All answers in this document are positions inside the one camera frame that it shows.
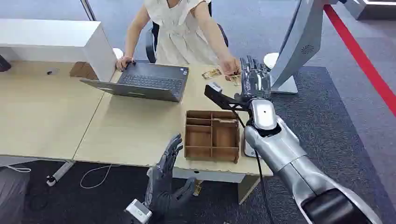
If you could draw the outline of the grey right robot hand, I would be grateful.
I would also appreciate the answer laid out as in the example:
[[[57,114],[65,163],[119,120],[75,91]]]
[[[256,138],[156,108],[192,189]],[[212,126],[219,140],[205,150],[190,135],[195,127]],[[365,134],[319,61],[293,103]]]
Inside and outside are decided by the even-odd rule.
[[[271,95],[270,76],[267,67],[258,60],[247,55],[240,57],[241,94],[243,101],[254,98],[269,99]]]

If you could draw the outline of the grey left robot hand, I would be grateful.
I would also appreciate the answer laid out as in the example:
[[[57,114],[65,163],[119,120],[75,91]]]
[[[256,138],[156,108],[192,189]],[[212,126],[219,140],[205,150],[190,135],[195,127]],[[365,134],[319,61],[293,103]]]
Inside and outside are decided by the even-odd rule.
[[[173,168],[182,149],[182,137],[178,133],[169,141],[159,162],[147,172],[149,181],[143,204],[152,212],[150,224],[162,224],[168,217],[180,211],[193,196],[196,188],[195,177],[188,178],[178,190],[172,190]]]

